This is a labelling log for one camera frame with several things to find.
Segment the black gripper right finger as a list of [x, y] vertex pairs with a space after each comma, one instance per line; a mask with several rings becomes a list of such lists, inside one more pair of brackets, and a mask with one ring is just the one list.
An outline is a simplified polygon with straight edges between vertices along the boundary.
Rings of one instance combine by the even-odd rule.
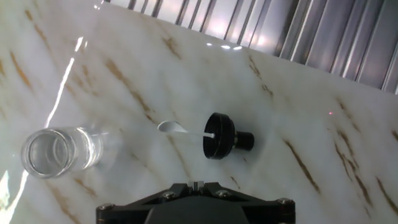
[[224, 221], [295, 223], [295, 201], [290, 198], [263, 200], [228, 189], [217, 182], [197, 182], [196, 195], [208, 199], [204, 207]]

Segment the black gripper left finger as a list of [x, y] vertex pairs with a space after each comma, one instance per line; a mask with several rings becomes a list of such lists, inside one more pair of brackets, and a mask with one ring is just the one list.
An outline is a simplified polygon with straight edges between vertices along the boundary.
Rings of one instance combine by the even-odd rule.
[[95, 223], [145, 223], [150, 211], [155, 206], [192, 196], [195, 189], [196, 182], [173, 184], [166, 190], [127, 205], [104, 203], [96, 208]]

